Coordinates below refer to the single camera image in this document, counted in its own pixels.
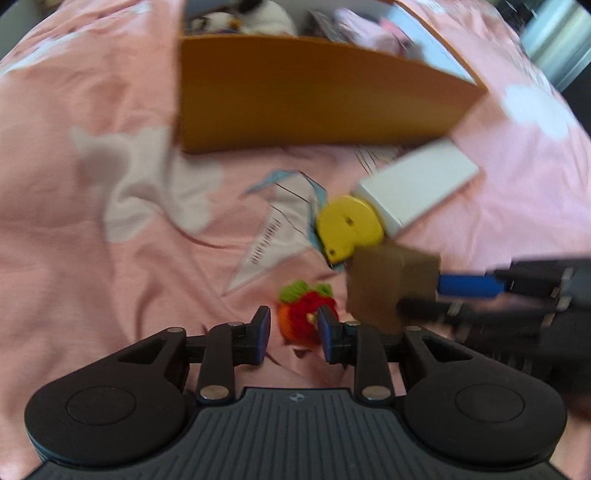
blurry object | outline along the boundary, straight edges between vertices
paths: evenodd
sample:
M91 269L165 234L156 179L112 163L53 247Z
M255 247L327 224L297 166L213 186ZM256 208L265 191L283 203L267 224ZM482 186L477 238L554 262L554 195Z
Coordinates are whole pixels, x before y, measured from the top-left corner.
M390 239L356 248L347 267L347 311L383 333L399 332L404 325L396 304L403 296L435 300L440 262Z
M376 210L387 235L396 235L477 173L478 167L445 138L360 180L353 195Z
M499 10L505 22L521 35L526 25L535 17L535 11L528 4L519 0L508 1L499 6Z
M233 7L218 4L219 11L200 13L190 21L189 35L242 33L297 36L290 16L271 0L242 0Z
M547 0L521 41L530 59L562 92L591 63L591 15L575 0Z
M391 31L346 8L339 8L335 12L335 25L351 43L358 47L392 55L402 55L404 51L400 40Z
M191 22L191 34L237 33L240 20L227 12L213 12Z
M243 0L237 10L241 33L297 36L296 25L291 17L283 7L271 0Z
M387 17L412 40L413 48L407 52L407 56L420 59L434 69L474 83L474 73L462 60L462 57L453 54L449 46L440 41L440 37L434 35L431 29L423 25L411 13L395 4L388 12Z
M309 10L303 34L307 37L326 38L336 43L347 43L347 39L335 27L333 21L318 10Z
M378 245L384 239L375 211L349 195L338 197L318 213L316 230L332 265L348 259L356 247Z
M379 26L383 29L392 32L393 35L398 39L402 46L402 54L410 60L422 60L421 49L413 43L413 41L397 26L394 22L387 18L379 19Z

bed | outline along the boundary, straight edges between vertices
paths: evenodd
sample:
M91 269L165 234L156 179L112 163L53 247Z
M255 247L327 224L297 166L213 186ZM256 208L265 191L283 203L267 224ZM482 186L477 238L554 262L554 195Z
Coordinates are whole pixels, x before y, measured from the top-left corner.
M440 253L450 271L588 253L591 142L517 36L483 1L403 3L490 94L450 133L483 174L398 240ZM171 325L198 335L248 321L298 278L329 282L347 318L344 274L314 247L300 202L349 192L371 147L183 154L181 10L66 0L0 62L2 480L39 463L22 420L33 392L129 343ZM264 364L238 368L237 382L331 387L351 372L273 325ZM573 414L553 457L573 479L591 478L590 435Z

yellow toy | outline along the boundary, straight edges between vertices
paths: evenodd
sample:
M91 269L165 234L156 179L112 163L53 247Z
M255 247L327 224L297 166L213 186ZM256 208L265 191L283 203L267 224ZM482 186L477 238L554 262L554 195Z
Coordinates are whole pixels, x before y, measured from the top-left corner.
M337 198L319 212L316 231L333 265L348 259L357 246L372 247L384 240L384 229L374 209L349 195Z

stuffed animal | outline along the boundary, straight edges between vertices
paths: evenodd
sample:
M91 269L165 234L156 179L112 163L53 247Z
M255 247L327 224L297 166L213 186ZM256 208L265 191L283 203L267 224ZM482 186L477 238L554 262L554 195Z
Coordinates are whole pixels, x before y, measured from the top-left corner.
M240 20L227 12L213 12L191 22L191 34L238 33Z
M191 22L193 35L216 33L297 36L291 17L271 0L242 0L233 13L213 12Z
M281 290L279 300L279 330L286 340L296 345L313 348L320 344L316 312L322 305L327 305L339 318L332 288L328 284L321 283L310 288L305 281L298 280Z
M283 7L271 0L242 0L237 10L241 33L297 36L296 25L291 17Z

white cloud pattern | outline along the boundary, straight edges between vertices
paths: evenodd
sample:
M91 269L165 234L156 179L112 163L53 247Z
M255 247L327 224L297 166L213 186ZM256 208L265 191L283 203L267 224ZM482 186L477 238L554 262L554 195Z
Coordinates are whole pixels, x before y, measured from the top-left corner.
M191 236L209 223L207 194L222 184L222 168L181 155L170 145L169 127L98 137L74 127L70 136L102 199L109 242L133 238L157 212Z
M569 136L577 121L568 106L534 85L510 85L501 102L506 115L518 124L536 124L553 140Z

